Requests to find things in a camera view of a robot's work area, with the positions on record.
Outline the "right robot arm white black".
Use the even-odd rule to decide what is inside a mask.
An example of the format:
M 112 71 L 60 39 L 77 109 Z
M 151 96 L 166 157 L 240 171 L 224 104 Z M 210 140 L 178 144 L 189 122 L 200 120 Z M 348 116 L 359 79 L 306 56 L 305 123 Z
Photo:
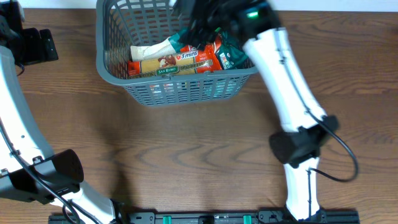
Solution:
M 257 68 L 279 114 L 281 131 L 269 145 L 283 164 L 287 200 L 278 223 L 321 223 L 326 214 L 317 201 L 320 148 L 334 136 L 335 116 L 328 116 L 310 91 L 290 47 L 287 30 L 267 1 L 170 1 L 189 17 L 182 42 L 202 47 L 222 29 L 239 40 Z

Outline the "spaghetti pasta packet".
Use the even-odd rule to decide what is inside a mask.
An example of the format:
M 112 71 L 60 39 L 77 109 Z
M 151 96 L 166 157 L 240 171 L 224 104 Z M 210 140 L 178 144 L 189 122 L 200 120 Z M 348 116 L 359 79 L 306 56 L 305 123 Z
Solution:
M 212 66 L 217 59 L 196 61 L 198 52 L 175 53 L 149 60 L 129 61 L 127 64 L 129 78 L 165 77 L 168 75 L 189 75 L 202 73 L 205 66 Z

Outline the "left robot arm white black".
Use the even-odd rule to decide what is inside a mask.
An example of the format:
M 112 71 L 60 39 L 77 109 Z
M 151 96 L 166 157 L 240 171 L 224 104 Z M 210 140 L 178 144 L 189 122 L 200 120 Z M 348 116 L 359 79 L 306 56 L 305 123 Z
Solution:
M 129 223 L 122 205 L 84 180 L 77 154 L 54 153 L 40 132 L 18 77 L 28 65 L 58 60 L 48 29 L 24 29 L 18 1 L 1 3 L 1 198 L 62 208 L 69 223 Z

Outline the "green Nescafe coffee bag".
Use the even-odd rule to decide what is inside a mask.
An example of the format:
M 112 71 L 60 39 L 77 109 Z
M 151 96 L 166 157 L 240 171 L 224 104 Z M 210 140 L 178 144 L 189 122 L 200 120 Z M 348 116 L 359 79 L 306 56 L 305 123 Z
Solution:
M 212 43 L 207 43 L 203 50 L 198 50 L 194 46 L 183 44 L 180 41 L 182 35 L 188 32 L 187 28 L 182 29 L 168 38 L 171 47 L 176 53 L 194 52 L 198 54 L 195 56 L 196 61 L 203 61 L 212 59 L 218 60 L 213 62 L 212 66 L 205 66 L 205 72 L 209 69 L 215 70 L 231 70 L 231 69 L 242 69 L 248 56 L 239 48 L 238 41 L 231 37 L 228 32 L 217 28 L 215 30 L 216 37 Z

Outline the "beige clear plastic bag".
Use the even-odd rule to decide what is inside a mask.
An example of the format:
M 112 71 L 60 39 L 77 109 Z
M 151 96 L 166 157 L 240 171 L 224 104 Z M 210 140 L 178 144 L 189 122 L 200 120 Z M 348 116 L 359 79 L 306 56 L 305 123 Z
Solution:
M 165 55 L 175 54 L 176 50 L 168 39 L 150 46 L 130 46 L 132 61 L 149 60 Z

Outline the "grey plastic basket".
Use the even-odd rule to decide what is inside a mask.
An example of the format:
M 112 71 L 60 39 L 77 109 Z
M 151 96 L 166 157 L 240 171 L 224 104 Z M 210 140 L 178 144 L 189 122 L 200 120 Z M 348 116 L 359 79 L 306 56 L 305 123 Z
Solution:
M 171 105 L 231 98 L 239 93 L 256 67 L 247 59 L 240 69 L 133 78 L 128 74 L 132 46 L 158 44 L 188 26 L 168 1 L 110 1 L 96 3 L 96 67 L 106 82 L 123 87 L 146 106 Z

